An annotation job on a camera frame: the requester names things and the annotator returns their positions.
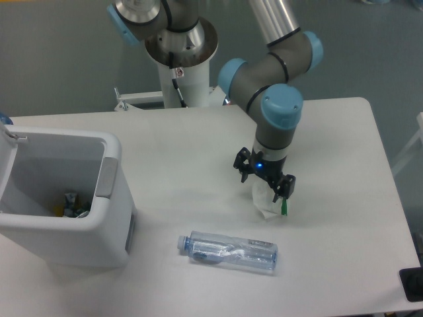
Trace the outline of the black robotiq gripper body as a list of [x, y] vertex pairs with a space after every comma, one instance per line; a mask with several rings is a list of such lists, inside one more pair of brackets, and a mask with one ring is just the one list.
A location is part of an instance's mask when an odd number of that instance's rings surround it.
[[286, 176], [283, 174], [283, 167], [286, 157], [279, 160], [268, 160], [264, 158], [262, 151], [252, 151], [249, 158], [249, 174], [254, 174], [265, 180], [271, 188], [282, 188], [286, 184]]

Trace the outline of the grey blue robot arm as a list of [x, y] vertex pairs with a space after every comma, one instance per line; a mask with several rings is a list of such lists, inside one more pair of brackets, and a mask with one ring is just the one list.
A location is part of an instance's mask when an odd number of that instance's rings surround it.
[[[255, 64], [232, 59], [217, 83], [224, 95], [256, 123], [252, 149], [234, 162], [243, 180], [263, 179], [276, 199], [288, 199], [295, 177], [282, 169], [301, 118], [303, 97], [289, 82], [316, 67], [323, 45], [303, 31], [287, 1], [250, 1], [268, 53]], [[217, 32], [199, 14], [197, 1], [112, 1], [110, 20], [129, 44], [144, 44], [159, 70], [166, 108], [208, 106], [209, 62], [217, 51]]]

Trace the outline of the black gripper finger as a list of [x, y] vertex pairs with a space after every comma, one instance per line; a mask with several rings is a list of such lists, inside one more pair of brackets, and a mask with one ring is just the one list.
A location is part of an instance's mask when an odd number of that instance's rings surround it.
[[239, 174], [241, 175], [241, 182], [244, 183], [250, 174], [253, 173], [252, 166], [250, 165], [249, 159], [250, 159], [251, 153], [246, 148], [243, 147], [236, 155], [233, 167], [239, 171]]
[[272, 183], [272, 189], [274, 191], [274, 197], [272, 202], [275, 203], [277, 200], [289, 199], [295, 188], [296, 177], [291, 174], [281, 174], [279, 179]]

